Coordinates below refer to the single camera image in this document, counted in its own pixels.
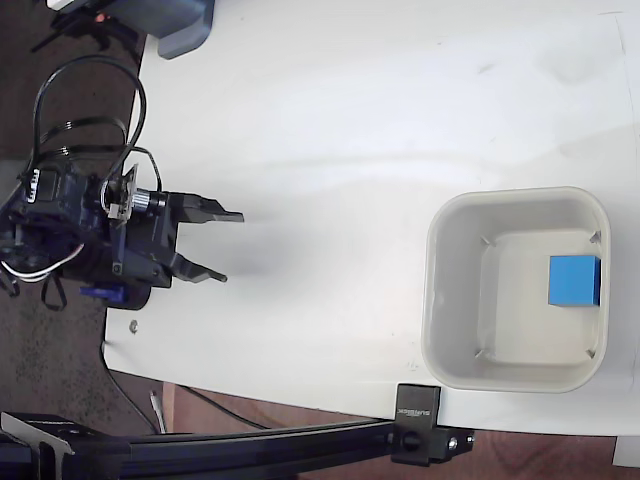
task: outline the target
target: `white cable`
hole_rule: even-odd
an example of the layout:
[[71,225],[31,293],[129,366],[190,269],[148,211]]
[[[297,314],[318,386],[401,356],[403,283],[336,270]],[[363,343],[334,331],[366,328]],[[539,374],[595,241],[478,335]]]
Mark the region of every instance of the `white cable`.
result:
[[17,278],[19,280],[22,280],[24,283],[38,283],[38,282],[44,280],[45,278],[47,278],[48,276],[49,276],[49,274],[45,273],[41,277],[36,277],[36,278],[22,278],[22,277],[17,277]]
[[13,275],[14,277],[18,277],[20,280],[33,280],[34,282],[43,280],[46,275],[49,275],[51,272],[53,272],[56,268],[61,267],[62,265],[64,265],[67,262],[70,262],[71,260],[73,260],[74,258],[76,258],[78,255],[80,255],[80,252],[82,251],[82,249],[84,248],[84,243],[78,245],[78,247],[76,247],[76,249],[71,252],[69,254],[68,257],[60,260],[59,262],[54,263],[53,265],[44,268],[38,272],[29,272],[29,273],[23,273],[23,272],[18,272],[16,270],[14,270],[13,268],[11,268],[11,266],[9,266],[6,262],[0,262],[2,263],[2,266],[4,268],[7,269],[7,271]]

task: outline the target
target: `plastic container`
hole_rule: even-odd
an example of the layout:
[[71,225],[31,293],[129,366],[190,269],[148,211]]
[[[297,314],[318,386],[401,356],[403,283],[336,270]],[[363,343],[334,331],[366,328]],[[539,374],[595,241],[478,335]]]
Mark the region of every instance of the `plastic container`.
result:
[[[444,385],[567,392],[596,372],[607,344],[611,228],[573,187],[470,193],[429,229],[422,352]],[[549,305],[553,255],[601,259],[600,305]]]

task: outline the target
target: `dark floor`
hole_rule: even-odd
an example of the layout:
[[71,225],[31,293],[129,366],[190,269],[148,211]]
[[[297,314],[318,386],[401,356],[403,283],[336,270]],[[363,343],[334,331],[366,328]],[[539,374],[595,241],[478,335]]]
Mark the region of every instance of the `dark floor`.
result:
[[[60,64],[98,53],[92,38],[60,38],[32,54],[49,33],[54,13],[45,2],[0,1],[0,161],[24,157],[31,148],[31,114],[40,84]],[[134,66],[118,42],[102,52]],[[125,123],[133,88],[105,66],[81,66],[55,85],[45,102],[46,126],[87,115],[112,115]],[[117,132],[79,132],[83,143],[115,143]],[[112,434],[147,433],[147,427],[110,383],[98,356],[105,309],[67,284],[62,313],[40,302],[40,286],[24,286],[10,300],[0,291],[0,411],[41,412],[67,417]],[[158,382],[115,374],[123,388],[153,418],[148,392]]]

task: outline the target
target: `black cable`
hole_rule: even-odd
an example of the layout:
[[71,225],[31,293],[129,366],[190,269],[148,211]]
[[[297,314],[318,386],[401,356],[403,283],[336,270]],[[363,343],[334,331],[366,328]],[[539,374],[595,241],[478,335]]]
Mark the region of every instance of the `black cable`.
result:
[[122,165],[124,164],[125,160],[129,156],[129,153],[133,150],[136,142],[140,138],[140,134],[142,133],[142,128],[144,127],[144,121],[147,115],[147,97],[144,92],[144,87],[142,86],[142,83],[138,79],[137,74],[133,70],[131,70],[129,67],[126,67],[125,65],[121,64],[117,60],[111,57],[106,57],[104,55],[88,55],[85,57],[80,57],[80,58],[71,60],[70,62],[67,62],[64,65],[58,67],[49,76],[47,81],[44,82],[40,87],[40,90],[38,91],[38,95],[36,96],[36,101],[33,108],[33,151],[31,152],[31,157],[29,158],[27,166],[25,167],[24,171],[20,175],[20,180],[22,181],[22,184],[24,185],[27,192],[29,192],[29,189],[30,189],[29,181],[31,179],[33,169],[37,166],[38,162],[40,161],[40,147],[41,147],[41,143],[40,143],[41,118],[40,117],[41,117],[41,111],[42,111],[42,104],[46,96],[46,93],[51,87],[51,84],[56,80],[56,78],[58,78],[58,76],[62,72],[64,72],[70,67],[80,65],[80,64],[85,64],[85,63],[102,63],[105,65],[110,65],[122,71],[131,80],[140,97],[140,112],[139,112],[138,123],[136,125],[136,128],[133,134],[131,135],[131,139],[129,140],[129,142],[126,143],[125,147],[120,153],[118,159],[109,169],[109,172],[107,173],[106,177],[103,180],[103,185],[106,184],[116,172],[122,169]]
[[265,427],[264,425],[261,425],[260,423],[254,422],[252,420],[249,420],[248,418],[244,418],[244,417],[238,415],[235,412],[232,412],[228,408],[225,408],[222,405],[220,405],[215,400],[210,399],[209,397],[201,394],[200,392],[198,392],[197,390],[194,390],[191,387],[186,387],[184,385],[178,385],[178,386],[180,388],[182,388],[183,390],[189,392],[191,395],[195,395],[196,397],[198,397],[203,402],[207,402],[212,407],[217,408],[222,413],[224,413],[226,415],[229,415],[231,418],[235,418],[236,420],[238,420],[241,423],[244,423],[245,425],[249,425],[250,427],[257,428],[258,430],[269,430],[269,427]]
[[122,133],[122,144],[127,142],[127,127],[119,118],[101,116],[101,117],[85,117],[78,120],[71,120],[70,122],[64,122],[60,125],[56,125],[48,132],[44,133],[40,137],[40,145],[44,145],[52,138],[60,135],[63,132],[68,132],[74,128],[90,127],[94,125],[112,125],[120,130]]
[[102,325],[102,343],[100,344],[100,352],[98,353],[98,356],[100,357],[100,362],[102,363],[102,366],[104,367],[104,371],[107,373],[107,376],[111,380],[111,383],[113,383],[113,386],[116,387],[116,390],[118,390],[120,395],[123,396],[123,398],[127,401],[129,406],[131,406],[133,411],[138,414],[138,416],[144,421],[144,423],[147,424],[149,429],[155,435],[160,435],[160,430],[158,429],[158,427],[156,427],[156,425],[149,419],[149,417],[147,417],[144,414],[144,412],[142,410],[140,410],[140,407],[138,407],[138,405],[136,405],[136,403],[133,400],[131,400],[131,397],[129,397],[129,395],[127,395],[127,393],[122,389],[122,387],[120,386],[118,381],[115,379],[115,377],[111,373],[111,370],[107,366],[107,361],[104,359],[104,344],[106,342],[106,338],[107,338],[107,318],[106,318],[106,314],[105,314],[105,319],[104,319],[104,322],[103,322],[103,325]]

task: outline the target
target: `wooden floor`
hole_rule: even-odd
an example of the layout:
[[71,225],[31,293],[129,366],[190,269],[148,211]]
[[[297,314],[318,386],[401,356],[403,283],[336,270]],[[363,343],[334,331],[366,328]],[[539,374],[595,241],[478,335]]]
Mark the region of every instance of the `wooden floor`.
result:
[[[230,410],[269,427],[345,421],[336,413],[202,392]],[[234,433],[250,427],[172,384],[164,387],[167,423],[173,432]],[[611,465],[615,439],[478,432],[473,452],[429,468],[396,465],[389,458],[301,475],[309,480],[367,479],[640,479],[640,469]]]

